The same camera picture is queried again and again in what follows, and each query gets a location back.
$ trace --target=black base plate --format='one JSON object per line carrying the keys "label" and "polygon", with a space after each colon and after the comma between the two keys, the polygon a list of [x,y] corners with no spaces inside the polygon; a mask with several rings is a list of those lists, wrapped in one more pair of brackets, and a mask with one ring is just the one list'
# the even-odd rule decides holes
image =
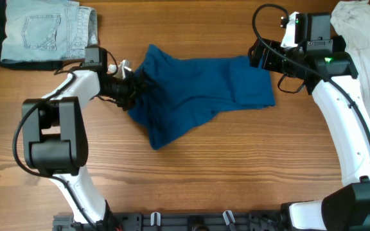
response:
{"label": "black base plate", "polygon": [[[237,231],[278,231],[278,210],[259,210],[250,213],[233,213]],[[201,216],[209,231],[227,231],[224,218],[217,214],[161,214],[161,227],[150,226],[150,214],[115,213],[123,231],[189,231],[188,218]],[[72,216],[54,216],[52,231],[74,231]]]}

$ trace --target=wooden table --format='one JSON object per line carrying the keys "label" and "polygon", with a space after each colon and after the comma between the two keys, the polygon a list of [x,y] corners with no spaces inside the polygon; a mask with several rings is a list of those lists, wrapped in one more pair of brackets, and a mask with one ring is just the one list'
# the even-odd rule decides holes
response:
{"label": "wooden table", "polygon": [[[136,68],[149,44],[176,58],[245,55],[256,40],[252,14],[269,0],[83,2],[99,14],[101,45]],[[283,1],[289,12],[331,12],[335,5]],[[261,13],[264,38],[281,40],[281,16],[272,9]],[[120,108],[90,102],[83,112],[87,165],[112,211],[277,209],[340,189],[339,162],[321,111],[306,91],[278,91],[279,77],[272,73],[275,107],[221,113],[159,151]],[[12,157],[21,103],[51,92],[64,78],[0,68],[0,230],[50,230],[53,215],[71,212],[49,180],[27,175]],[[286,81],[282,87],[298,84]]]}

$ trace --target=folded jeans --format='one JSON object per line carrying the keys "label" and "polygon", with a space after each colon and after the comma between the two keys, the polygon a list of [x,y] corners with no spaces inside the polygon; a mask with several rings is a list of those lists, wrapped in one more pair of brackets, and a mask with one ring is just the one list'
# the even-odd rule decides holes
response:
{"label": "folded jeans", "polygon": [[96,11],[67,0],[7,0],[4,63],[84,58],[98,43]]}

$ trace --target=black cable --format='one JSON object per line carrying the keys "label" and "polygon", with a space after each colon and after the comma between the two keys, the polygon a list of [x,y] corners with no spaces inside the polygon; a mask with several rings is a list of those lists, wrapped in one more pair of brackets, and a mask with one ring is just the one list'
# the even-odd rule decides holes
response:
{"label": "black cable", "polygon": [[83,59],[79,59],[79,60],[73,60],[73,61],[70,61],[70,62],[67,62],[65,65],[63,65],[60,69],[57,69],[56,71],[60,71],[62,70],[64,67],[68,66],[68,65],[71,65],[71,64],[83,64],[84,60]]}
{"label": "black cable", "polygon": [[111,100],[111,99],[104,99],[102,98],[102,96],[96,96],[98,99],[102,100],[102,101],[105,101],[105,102],[109,102],[109,103],[116,103],[114,100]]}
{"label": "black cable", "polygon": [[31,109],[29,111],[27,111],[27,113],[25,113],[25,115],[22,117],[22,119],[19,121],[19,124],[18,124],[18,127],[13,135],[13,141],[12,141],[12,154],[13,154],[13,157],[17,163],[17,165],[22,168],[25,172],[33,175],[33,176],[38,176],[38,177],[43,177],[43,178],[49,178],[49,179],[53,179],[53,180],[58,180],[59,182],[61,182],[64,187],[67,189],[69,195],[71,196],[72,200],[74,201],[75,205],[76,205],[76,208],[80,211],[81,215],[84,217],[84,219],[88,222],[88,224],[94,229],[94,230],[97,230],[97,227],[92,223],[92,221],[88,218],[88,215],[85,213],[84,209],[81,207],[81,205],[79,204],[78,200],[76,199],[73,191],[71,190],[70,186],[68,185],[68,183],[59,178],[59,177],[56,177],[56,176],[48,176],[48,175],[43,175],[43,174],[40,174],[40,173],[37,173],[37,172],[34,172],[34,171],[31,171],[31,169],[27,168],[22,162],[21,160],[19,159],[19,156],[18,156],[18,151],[17,151],[17,143],[18,143],[18,136],[19,136],[19,132],[21,131],[21,128],[24,126],[24,123],[26,122],[27,118],[29,118],[29,116],[32,114],[33,111],[35,111],[37,108],[39,108],[41,105],[47,103],[50,99],[52,98],[55,98],[57,97],[58,95],[60,95],[65,89],[67,89],[70,84],[72,84],[75,80],[76,80],[76,75],[74,72],[72,71],[60,71],[60,69],[56,70],[54,72],[54,75],[56,74],[62,74],[62,73],[69,73],[69,74],[72,74],[72,78],[71,80],[69,80],[63,87],[61,87],[60,89],[58,89],[54,94],[48,96],[47,98],[43,99],[42,101],[38,102],[37,104],[33,105],[31,107]]}
{"label": "black cable", "polygon": [[327,76],[324,76],[321,73],[318,73],[317,71],[315,71],[315,70],[313,70],[313,69],[311,69],[311,68],[309,68],[305,65],[302,65],[302,64],[290,59],[289,57],[286,57],[285,55],[282,55],[281,53],[277,52],[275,49],[273,49],[270,45],[268,45],[262,39],[262,37],[260,36],[260,34],[259,34],[259,32],[256,28],[255,22],[256,22],[256,16],[258,15],[258,13],[260,12],[261,9],[263,9],[265,7],[273,7],[273,8],[280,9],[285,13],[286,18],[289,19],[288,11],[285,8],[283,8],[282,6],[279,6],[279,5],[276,5],[276,4],[263,4],[263,5],[261,5],[258,9],[256,9],[256,11],[254,13],[254,16],[252,17],[252,28],[253,28],[253,30],[255,32],[255,35],[258,38],[258,40],[260,42],[262,42],[263,45],[265,47],[267,47],[269,51],[273,52],[277,56],[280,56],[285,61],[290,62],[291,64],[294,64],[295,66],[300,67],[300,68],[304,69],[305,71],[309,71],[310,73],[320,77],[322,80],[332,84],[346,98],[346,100],[349,101],[349,107],[353,108],[356,115],[358,116],[358,118],[360,120],[360,123],[362,124],[362,127],[364,128],[365,135],[366,135],[367,141],[369,143],[369,147],[370,147],[370,131],[369,131],[369,128],[366,124],[366,121],[365,121],[364,117],[362,116],[361,112],[359,111],[358,105],[352,100],[352,98],[347,94],[347,92],[342,87],[340,87],[337,83],[335,83],[331,78],[329,78]]}
{"label": "black cable", "polygon": [[281,83],[283,82],[283,80],[286,78],[286,73],[282,75],[282,77],[279,79],[279,81],[277,82],[277,88],[281,91],[281,92],[285,92],[285,93],[289,93],[289,94],[296,94],[296,93],[299,93],[304,87],[305,87],[305,81],[298,87],[298,89],[296,89],[296,91],[290,91],[290,90],[283,90],[281,88]]}
{"label": "black cable", "polygon": [[108,74],[108,76],[114,76],[118,72],[118,65],[116,63],[116,60],[115,60],[114,56],[111,54],[111,52],[107,51],[107,53],[110,55],[110,57],[112,58],[112,60],[115,63],[115,66],[116,66],[116,71],[114,71],[113,73]]}

